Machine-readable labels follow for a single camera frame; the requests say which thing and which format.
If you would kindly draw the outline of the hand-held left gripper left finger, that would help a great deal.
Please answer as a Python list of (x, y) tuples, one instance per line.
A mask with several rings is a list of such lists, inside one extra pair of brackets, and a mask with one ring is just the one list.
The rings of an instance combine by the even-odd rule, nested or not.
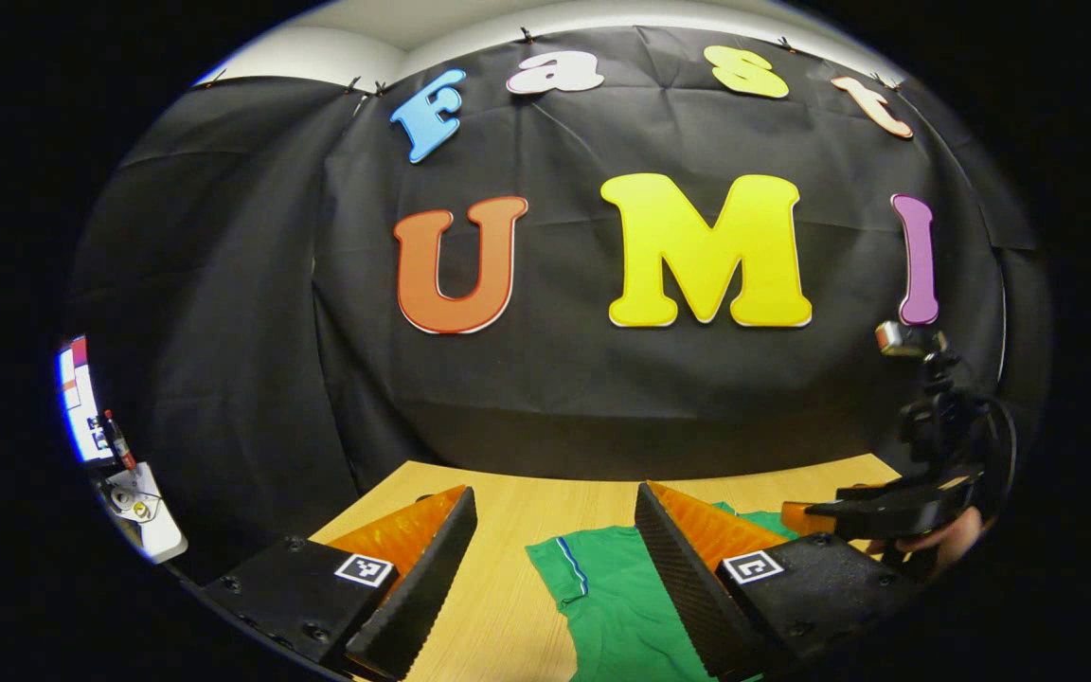
[(401, 681), (436, 625), (476, 526), (473, 489), (456, 484), (329, 543), (281, 539), (201, 596), (303, 663)]

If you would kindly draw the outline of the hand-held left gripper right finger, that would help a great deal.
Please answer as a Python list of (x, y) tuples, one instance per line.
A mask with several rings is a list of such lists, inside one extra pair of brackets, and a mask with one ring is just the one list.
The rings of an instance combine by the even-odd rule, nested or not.
[(634, 521), (709, 677), (776, 677), (901, 612), (919, 586), (831, 533), (788, 540), (657, 482)]

